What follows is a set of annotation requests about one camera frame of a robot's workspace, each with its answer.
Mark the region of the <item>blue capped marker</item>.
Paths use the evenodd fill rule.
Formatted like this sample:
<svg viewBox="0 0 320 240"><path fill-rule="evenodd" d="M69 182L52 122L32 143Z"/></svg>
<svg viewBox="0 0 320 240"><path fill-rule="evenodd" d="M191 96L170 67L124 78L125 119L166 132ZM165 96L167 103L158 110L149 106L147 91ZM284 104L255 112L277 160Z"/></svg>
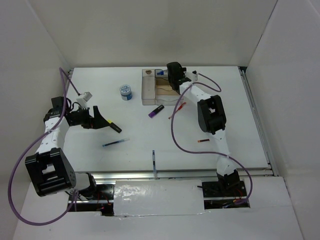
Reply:
<svg viewBox="0 0 320 240"><path fill-rule="evenodd" d="M157 76L167 75L167 72L164 71L164 70L163 70L163 71L159 71L159 72L156 73L156 75L157 75Z"/></svg>

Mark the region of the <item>blue ink pen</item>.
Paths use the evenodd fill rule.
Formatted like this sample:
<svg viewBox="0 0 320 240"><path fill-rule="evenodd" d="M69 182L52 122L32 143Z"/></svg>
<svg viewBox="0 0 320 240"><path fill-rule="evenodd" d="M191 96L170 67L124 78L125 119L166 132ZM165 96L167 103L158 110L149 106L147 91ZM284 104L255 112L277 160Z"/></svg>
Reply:
<svg viewBox="0 0 320 240"><path fill-rule="evenodd" d="M107 147L107 146L111 146L111 145L127 142L129 140L130 140L129 137L128 138L123 138L123 139L120 139L120 140L116 140L116 141L105 143L105 144L102 145L102 147Z"/></svg>

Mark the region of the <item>red gel pen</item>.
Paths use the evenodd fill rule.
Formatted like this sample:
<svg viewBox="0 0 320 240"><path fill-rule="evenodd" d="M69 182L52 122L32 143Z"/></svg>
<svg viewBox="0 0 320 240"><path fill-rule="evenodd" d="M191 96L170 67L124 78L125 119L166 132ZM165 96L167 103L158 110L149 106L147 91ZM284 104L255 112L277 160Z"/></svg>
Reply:
<svg viewBox="0 0 320 240"><path fill-rule="evenodd" d="M168 117L168 119L169 119L169 120L172 119L173 115L175 115L178 111L180 111L185 105L186 105L186 102L183 102L183 103L176 109L176 111L175 111L171 116Z"/></svg>

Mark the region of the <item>round blue white tin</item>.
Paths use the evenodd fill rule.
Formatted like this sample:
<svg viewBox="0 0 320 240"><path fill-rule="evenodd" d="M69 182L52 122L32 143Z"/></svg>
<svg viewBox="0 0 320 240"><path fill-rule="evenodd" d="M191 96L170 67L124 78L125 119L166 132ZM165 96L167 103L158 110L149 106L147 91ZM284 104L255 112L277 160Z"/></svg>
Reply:
<svg viewBox="0 0 320 240"><path fill-rule="evenodd" d="M124 84L119 88L120 96L122 100L124 101L129 101L132 99L133 94L132 94L132 89L130 85Z"/></svg>

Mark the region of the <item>blue clear pen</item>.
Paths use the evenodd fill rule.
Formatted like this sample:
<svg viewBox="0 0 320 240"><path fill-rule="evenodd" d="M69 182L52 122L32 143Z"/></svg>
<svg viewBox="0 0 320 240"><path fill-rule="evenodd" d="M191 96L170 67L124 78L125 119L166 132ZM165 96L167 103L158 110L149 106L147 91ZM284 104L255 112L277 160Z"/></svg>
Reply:
<svg viewBox="0 0 320 240"><path fill-rule="evenodd" d="M157 176L157 169L156 169L156 156L155 156L155 150L152 150L152 166L153 166L153 178L155 180L158 179Z"/></svg>

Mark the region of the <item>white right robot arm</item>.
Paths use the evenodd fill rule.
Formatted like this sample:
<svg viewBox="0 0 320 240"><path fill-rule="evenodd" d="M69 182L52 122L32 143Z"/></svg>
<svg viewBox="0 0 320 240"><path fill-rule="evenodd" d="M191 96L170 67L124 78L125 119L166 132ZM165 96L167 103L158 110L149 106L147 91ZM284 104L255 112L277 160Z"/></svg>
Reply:
<svg viewBox="0 0 320 240"><path fill-rule="evenodd" d="M196 71L187 72L187 69L178 62L170 62L166 65L168 82L171 88L179 94L178 102L186 97L197 107L197 121L199 128L209 134L217 147L217 151L190 151L179 146L174 135L174 118L178 110L178 104L174 106L171 117L170 131L174 144L183 152L189 154L214 154L218 155L216 162L217 184L220 194L230 196L240 184L240 176L237 166L243 167L241 163L230 156L230 150L226 139L226 123L222 99L219 95L209 95L198 86L205 86L215 92L222 91L220 86L216 89L198 81L198 76L203 77Z"/></svg>

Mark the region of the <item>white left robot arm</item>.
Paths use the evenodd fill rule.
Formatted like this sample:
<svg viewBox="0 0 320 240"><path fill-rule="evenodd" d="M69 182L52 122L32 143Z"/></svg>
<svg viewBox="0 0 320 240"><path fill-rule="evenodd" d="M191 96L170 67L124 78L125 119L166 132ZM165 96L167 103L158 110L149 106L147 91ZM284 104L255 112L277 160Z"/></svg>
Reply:
<svg viewBox="0 0 320 240"><path fill-rule="evenodd" d="M76 173L64 153L66 134L70 127L102 129L109 122L101 115L98 106L93 106L93 116L89 109L79 108L65 112L62 107L51 108L43 121L47 135L35 154L25 158L25 166L38 196L44 197L73 189L77 184Z"/></svg>

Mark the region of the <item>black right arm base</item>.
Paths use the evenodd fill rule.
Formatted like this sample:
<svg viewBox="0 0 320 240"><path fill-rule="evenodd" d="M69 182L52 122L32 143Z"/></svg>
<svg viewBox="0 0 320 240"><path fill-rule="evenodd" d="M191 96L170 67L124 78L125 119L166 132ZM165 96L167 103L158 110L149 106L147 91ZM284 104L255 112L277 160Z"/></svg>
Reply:
<svg viewBox="0 0 320 240"><path fill-rule="evenodd" d="M249 208L249 202L241 202L247 197L247 190L243 180L230 189L223 189L218 181L202 182L197 188L202 190L205 210Z"/></svg>

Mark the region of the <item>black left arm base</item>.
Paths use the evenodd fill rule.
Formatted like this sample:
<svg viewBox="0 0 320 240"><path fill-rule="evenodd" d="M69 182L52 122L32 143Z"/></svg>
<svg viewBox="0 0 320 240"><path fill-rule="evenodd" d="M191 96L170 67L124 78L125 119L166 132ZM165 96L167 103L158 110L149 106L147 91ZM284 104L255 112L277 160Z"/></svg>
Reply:
<svg viewBox="0 0 320 240"><path fill-rule="evenodd" d="M98 212L102 216L114 216L114 184L98 184L95 188L82 191L76 204L69 212Z"/></svg>

